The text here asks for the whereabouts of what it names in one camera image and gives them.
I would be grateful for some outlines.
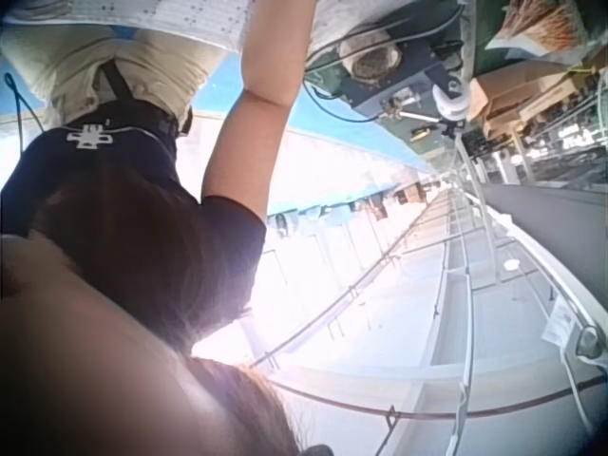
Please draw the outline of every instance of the brown hair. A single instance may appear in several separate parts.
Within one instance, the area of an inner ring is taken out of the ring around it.
[[[214,280],[208,279],[204,256],[215,257],[215,242],[197,209],[176,182],[161,188],[103,163],[63,184],[32,228],[58,245],[86,282],[187,352],[242,312],[217,299],[222,264],[213,265]]]
[[[247,455],[300,454],[285,408],[261,374],[210,359],[188,358],[186,365],[229,413]]]

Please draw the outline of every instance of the black cable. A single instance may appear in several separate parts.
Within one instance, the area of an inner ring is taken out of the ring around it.
[[[304,86],[304,90],[306,91],[306,93],[308,94],[308,96],[311,98],[311,100],[313,100],[314,104],[321,109],[323,112],[325,112],[326,114],[329,114],[330,116],[334,117],[335,119],[339,120],[339,121],[343,121],[343,122],[348,122],[351,124],[368,124],[370,122],[375,122],[378,119],[380,119],[380,116],[382,114],[378,114],[377,116],[371,117],[369,119],[347,119],[345,117],[341,117],[338,116],[337,114],[333,114],[329,109],[327,109],[325,106],[323,106],[315,97],[314,95],[311,93],[311,91],[309,90],[308,86],[306,85],[306,82],[302,82],[302,85]]]
[[[314,92],[314,95],[316,96],[316,98],[320,98],[321,100],[337,100],[342,95],[344,95],[343,93],[339,93],[339,92],[338,93],[333,93],[333,94],[330,94],[330,95],[325,95],[318,88],[316,88],[314,85],[313,85],[313,92]]]
[[[42,123],[40,119],[34,112],[34,110],[29,105],[28,101],[21,95],[19,89],[17,88],[17,84],[15,80],[12,78],[10,73],[4,73],[4,82],[7,87],[12,90],[12,93],[15,95],[15,107],[17,111],[17,126],[19,128],[19,151],[23,154],[23,120],[21,119],[21,103],[23,103],[28,109],[31,116],[34,118],[34,121],[38,124],[40,131],[44,133],[45,129],[42,127]]]
[[[371,50],[375,50],[378,48],[383,48],[384,46],[388,46],[388,45],[393,45],[393,44],[398,44],[398,43],[405,43],[406,41],[412,41],[412,40],[417,40],[419,38],[424,38],[426,36],[429,35],[434,35],[435,33],[438,33],[440,31],[442,31],[443,29],[446,29],[447,27],[449,27],[456,19],[458,19],[461,14],[463,13],[463,10],[465,9],[464,6],[459,6],[456,11],[454,12],[454,14],[452,14],[449,19],[447,19],[443,24],[441,24],[440,26],[436,27],[436,28],[432,28],[430,30],[427,31],[422,31],[420,33],[414,33],[412,35],[407,35],[407,36],[402,36],[399,38],[390,38],[388,40],[384,40],[384,41],[380,41],[378,43],[374,43],[372,45],[367,45],[364,47],[361,47],[358,50],[354,50],[353,52],[350,52],[344,56],[338,57],[336,59],[330,60],[329,62],[325,63],[325,64],[321,64],[321,65],[317,65],[317,66],[312,66],[309,68],[306,68],[305,73],[312,73],[314,71],[319,71],[321,69],[325,69],[325,68],[329,68],[329,67],[333,67],[334,65],[337,65],[341,62],[343,62],[344,60],[354,57],[356,55],[362,54],[362,53],[366,53],[368,51]],[[379,29],[383,29],[383,28],[378,28],[378,29],[369,29],[367,30],[367,32],[371,32],[371,31],[377,31]],[[340,40],[337,40],[337,42],[341,42],[344,41],[345,39],[349,39],[348,37],[353,37],[353,36],[357,36],[356,34],[353,35],[346,35],[344,38],[341,38]]]

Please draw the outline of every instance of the beige pants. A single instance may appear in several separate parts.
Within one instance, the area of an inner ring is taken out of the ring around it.
[[[0,48],[47,102],[44,124],[68,124],[115,99],[99,65],[116,59],[133,96],[173,114],[182,124],[192,99],[222,61],[219,47],[141,29],[132,41],[106,26],[8,27]]]

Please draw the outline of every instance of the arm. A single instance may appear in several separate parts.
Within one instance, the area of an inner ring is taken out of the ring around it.
[[[266,219],[283,131],[304,76],[316,0],[257,0],[242,55],[244,90],[219,132],[202,196]]]

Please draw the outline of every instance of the black shirt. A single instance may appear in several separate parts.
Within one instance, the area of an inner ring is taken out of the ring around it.
[[[222,277],[217,277],[217,283],[224,290],[216,296],[232,301],[233,306],[234,301],[244,306],[251,297],[263,249],[264,223],[250,210],[230,199],[209,197],[199,204],[179,183],[173,138],[153,128],[128,126],[129,122],[115,120],[109,122],[106,114],[100,116],[97,112],[84,122],[49,130],[31,143],[0,194],[0,232],[26,237],[37,207],[63,182],[75,175],[82,177],[93,173],[104,162],[119,163],[136,171],[146,181],[196,206],[204,219],[203,225],[213,232],[213,249],[202,258],[209,263],[209,267],[204,268],[206,271],[220,271],[218,274],[222,274]],[[214,268],[216,263],[221,267]],[[213,278],[206,277],[205,281],[210,280]],[[154,318],[162,320],[165,317],[162,310],[155,312],[158,315]]]

